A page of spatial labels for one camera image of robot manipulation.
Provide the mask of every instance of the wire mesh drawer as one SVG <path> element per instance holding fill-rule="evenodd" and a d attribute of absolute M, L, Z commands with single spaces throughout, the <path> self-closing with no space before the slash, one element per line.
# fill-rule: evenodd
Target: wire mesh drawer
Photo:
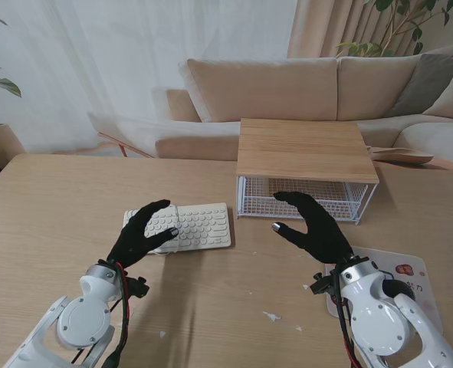
<path fill-rule="evenodd" d="M 359 222 L 372 193 L 370 186 L 373 189 L 360 182 L 239 176 L 238 216 L 301 219 L 294 206 L 273 197 L 276 192 L 296 191 L 313 196 L 337 221 Z"/>

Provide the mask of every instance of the white curtain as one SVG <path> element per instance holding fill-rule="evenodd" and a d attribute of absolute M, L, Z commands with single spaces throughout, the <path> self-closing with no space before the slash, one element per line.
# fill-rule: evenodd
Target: white curtain
<path fill-rule="evenodd" d="M 155 116 L 186 58 L 285 58 L 296 0 L 0 0 L 0 123 L 28 152 L 92 147 L 89 113 Z"/>

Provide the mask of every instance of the black gloved hand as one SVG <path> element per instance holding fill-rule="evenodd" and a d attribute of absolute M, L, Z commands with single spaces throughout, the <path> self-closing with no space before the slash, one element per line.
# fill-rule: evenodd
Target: black gloved hand
<path fill-rule="evenodd" d="M 114 260 L 119 262 L 122 267 L 127 268 L 140 261 L 149 251 L 175 238 L 179 233 L 177 228 L 168 228 L 149 238 L 144 236 L 144 229 L 153 213 L 158 212 L 160 209 L 165 209 L 169 205 L 170 201 L 168 199 L 162 199 L 142 207 L 130 218 L 127 225 L 120 232 L 116 244 L 107 256 L 107 260 Z"/>
<path fill-rule="evenodd" d="M 295 206 L 308 226 L 308 233 L 303 234 L 282 222 L 275 222 L 273 229 L 280 236 L 323 263 L 348 261 L 353 255 L 352 247 L 335 219 L 311 195 L 300 192 L 277 192 L 274 197 Z"/>

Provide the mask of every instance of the wireless keyboard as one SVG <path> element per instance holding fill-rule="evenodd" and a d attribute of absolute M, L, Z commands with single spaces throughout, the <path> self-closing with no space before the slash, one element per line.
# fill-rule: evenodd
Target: wireless keyboard
<path fill-rule="evenodd" d="M 126 226 L 137 211 L 131 209 L 124 213 L 123 226 Z M 179 234 L 150 253 L 195 251 L 231 245 L 226 203 L 170 205 L 153 215 L 148 221 L 144 235 L 149 237 L 172 227 L 176 227 Z"/>

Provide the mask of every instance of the sofa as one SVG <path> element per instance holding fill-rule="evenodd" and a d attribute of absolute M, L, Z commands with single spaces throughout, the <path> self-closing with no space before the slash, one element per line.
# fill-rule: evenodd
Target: sofa
<path fill-rule="evenodd" d="M 453 47 L 433 52 L 453 54 Z M 368 146 L 420 150 L 453 162 L 453 99 L 437 113 L 385 117 L 420 57 L 189 59 L 180 66 L 185 89 L 153 90 L 156 120 L 90 118 L 103 136 L 157 158 L 234 161 L 241 118 L 262 118 L 352 121 Z"/>

